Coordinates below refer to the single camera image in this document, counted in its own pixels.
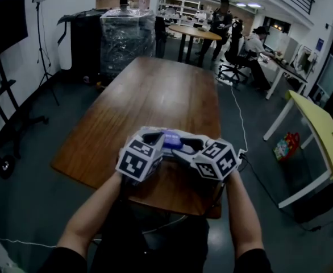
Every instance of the plastic-wrapped box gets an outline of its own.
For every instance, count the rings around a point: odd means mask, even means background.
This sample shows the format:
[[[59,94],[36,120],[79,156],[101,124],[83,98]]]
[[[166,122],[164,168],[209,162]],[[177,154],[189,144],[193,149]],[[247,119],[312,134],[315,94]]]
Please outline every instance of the plastic-wrapped box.
[[[155,15],[139,9],[109,10],[100,17],[101,75],[116,77],[138,56],[155,52]]]

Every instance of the office chair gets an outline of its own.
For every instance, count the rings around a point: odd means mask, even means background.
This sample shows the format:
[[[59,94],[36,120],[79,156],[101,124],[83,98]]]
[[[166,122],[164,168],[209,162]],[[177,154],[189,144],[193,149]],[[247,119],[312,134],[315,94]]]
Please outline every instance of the office chair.
[[[230,49],[224,53],[224,56],[226,60],[232,64],[233,66],[230,65],[220,65],[219,66],[219,73],[218,73],[218,78],[220,80],[235,80],[238,83],[241,82],[240,76],[243,76],[245,80],[243,81],[244,83],[247,82],[248,76],[246,76],[244,73],[240,72],[240,69],[242,67],[245,67],[245,62],[253,56],[253,52],[248,52],[246,56],[239,56],[243,44],[244,44],[244,38],[242,37],[242,23],[240,22],[235,22],[233,23],[232,27],[232,37],[231,37],[231,45]],[[224,72],[232,72],[233,76],[229,78],[222,77],[222,74]]]

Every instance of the white table leg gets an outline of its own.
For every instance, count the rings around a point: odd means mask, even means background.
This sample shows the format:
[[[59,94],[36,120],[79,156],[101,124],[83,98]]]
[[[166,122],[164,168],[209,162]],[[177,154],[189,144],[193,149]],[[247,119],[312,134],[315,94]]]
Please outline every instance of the white table leg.
[[[275,88],[276,88],[276,85],[278,85],[279,81],[280,81],[280,78],[283,74],[284,70],[280,68],[279,72],[278,72],[278,75],[276,76],[275,80],[274,80],[274,83],[273,85],[271,86],[267,96],[266,96],[266,99],[269,100],[271,95],[273,94]]]
[[[306,187],[304,187],[302,190],[300,190],[296,194],[290,196],[286,200],[280,202],[279,203],[279,208],[286,207],[287,205],[295,202],[299,198],[301,198],[304,195],[308,194],[309,192],[311,192],[312,190],[314,190],[315,188],[317,188],[319,185],[321,185],[324,181],[326,181],[327,179],[329,179],[330,176],[331,176],[331,170],[328,170],[328,171],[324,172],[317,179],[315,179],[312,183],[310,183],[309,185],[307,185]]]
[[[305,86],[305,83],[302,83],[301,86],[299,87],[298,94],[302,94],[304,86]]]
[[[306,140],[305,142],[302,143],[301,145],[301,149],[304,150],[306,148],[306,146],[308,146],[308,144],[312,141],[312,139],[314,138],[313,134],[311,134]]]
[[[263,137],[264,140],[268,140],[271,137],[271,135],[274,133],[274,131],[276,131],[276,129],[279,127],[281,122],[284,120],[284,118],[288,114],[289,110],[292,109],[293,105],[294,105],[294,100],[291,98],[288,101],[288,103],[285,105],[285,107],[283,108],[283,110],[281,111],[281,113],[279,114],[277,119],[275,119],[273,125],[269,128],[267,133],[264,135],[264,137]]]

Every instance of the desk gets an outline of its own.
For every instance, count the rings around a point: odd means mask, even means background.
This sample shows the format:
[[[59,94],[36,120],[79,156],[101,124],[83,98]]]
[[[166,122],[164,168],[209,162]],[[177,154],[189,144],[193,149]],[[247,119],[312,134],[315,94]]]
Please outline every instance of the desk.
[[[192,45],[193,45],[193,38],[201,38],[201,39],[211,39],[211,40],[222,40],[222,38],[214,34],[210,31],[200,31],[195,27],[189,27],[189,26],[180,26],[180,25],[171,25],[169,26],[169,29],[172,31],[176,31],[182,34],[182,40],[180,42],[180,48],[179,48],[179,56],[178,61],[182,62],[183,59],[183,52],[184,52],[184,45],[185,45],[185,38],[186,35],[189,35],[189,44],[188,44],[188,51],[187,51],[187,57],[185,58],[185,62],[188,64],[190,59],[190,53],[192,51]]]
[[[138,57],[102,92],[59,149],[51,166],[93,188],[115,171],[119,149],[142,126],[220,137],[213,73],[192,65]],[[127,187],[129,200],[173,213],[203,215],[217,194],[199,176],[163,161],[157,175]],[[220,217],[220,206],[209,214]]]
[[[273,94],[276,86],[278,85],[279,81],[280,81],[280,78],[282,77],[282,74],[284,72],[288,73],[289,75],[291,75],[293,78],[297,79],[301,84],[299,90],[298,90],[298,93],[301,94],[302,91],[303,91],[303,88],[304,86],[307,84],[307,81],[297,73],[297,71],[290,65],[283,65],[281,62],[279,62],[278,60],[276,59],[271,59],[279,68],[279,72],[274,80],[274,83],[273,85],[271,86],[267,96],[266,96],[266,99],[269,100],[271,95]]]
[[[288,91],[290,97],[288,103],[283,108],[280,115],[274,121],[273,125],[269,128],[267,133],[264,135],[264,140],[268,140],[271,135],[276,131],[281,122],[284,120],[289,110],[295,104],[302,116],[308,122],[308,126],[312,132],[312,135],[309,136],[305,142],[301,145],[301,149],[304,149],[313,138],[315,138],[319,150],[323,156],[324,163],[326,165],[326,171],[316,178],[312,183],[304,187],[302,190],[296,194],[290,196],[283,202],[279,203],[279,208],[283,208],[307,193],[314,190],[316,187],[321,185],[323,182],[329,178],[333,179],[333,119],[328,112],[324,111],[318,105],[312,103],[305,97],[293,92]]]

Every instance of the purple object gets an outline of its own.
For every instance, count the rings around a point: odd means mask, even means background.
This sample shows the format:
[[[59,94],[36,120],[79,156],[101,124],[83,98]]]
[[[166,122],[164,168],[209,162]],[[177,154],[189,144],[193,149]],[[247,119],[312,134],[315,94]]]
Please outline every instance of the purple object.
[[[165,140],[163,148],[170,148],[174,150],[180,150],[183,148],[183,144],[180,141],[180,136],[174,131],[161,130],[165,134]]]

